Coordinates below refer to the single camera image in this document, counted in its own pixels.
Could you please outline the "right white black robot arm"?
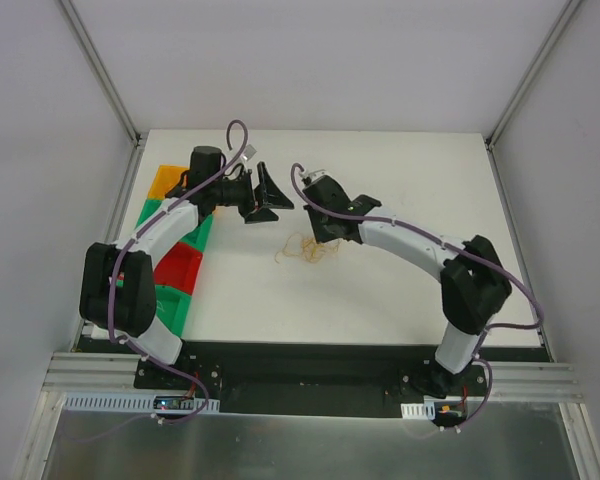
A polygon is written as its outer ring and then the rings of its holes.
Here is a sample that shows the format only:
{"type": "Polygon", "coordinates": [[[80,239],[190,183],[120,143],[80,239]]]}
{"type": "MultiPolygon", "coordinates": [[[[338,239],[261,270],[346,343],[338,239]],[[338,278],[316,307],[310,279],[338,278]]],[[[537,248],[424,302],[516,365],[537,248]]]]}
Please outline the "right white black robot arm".
{"type": "Polygon", "coordinates": [[[512,293],[493,244],[476,235],[449,241],[406,228],[382,203],[361,194],[351,199],[330,175],[304,176],[302,194],[315,240],[346,240],[391,253],[430,274],[441,286],[447,326],[434,357],[411,377],[412,387],[434,398],[461,388],[481,335],[512,293]]]}

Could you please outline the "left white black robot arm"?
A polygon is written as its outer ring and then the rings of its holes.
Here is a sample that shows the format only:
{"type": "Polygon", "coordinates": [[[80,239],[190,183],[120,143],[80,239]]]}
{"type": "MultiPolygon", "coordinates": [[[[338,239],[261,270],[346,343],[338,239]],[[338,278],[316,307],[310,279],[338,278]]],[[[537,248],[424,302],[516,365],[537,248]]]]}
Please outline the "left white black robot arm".
{"type": "Polygon", "coordinates": [[[228,159],[217,147],[195,147],[183,179],[151,216],[131,234],[113,243],[96,242],[86,251],[80,316],[157,365],[156,375],[168,388],[200,382],[185,342],[158,316],[154,271],[159,262],[217,207],[236,208],[247,224],[275,222],[278,211],[294,207],[264,163],[245,168],[254,152],[245,146],[228,159]]]}

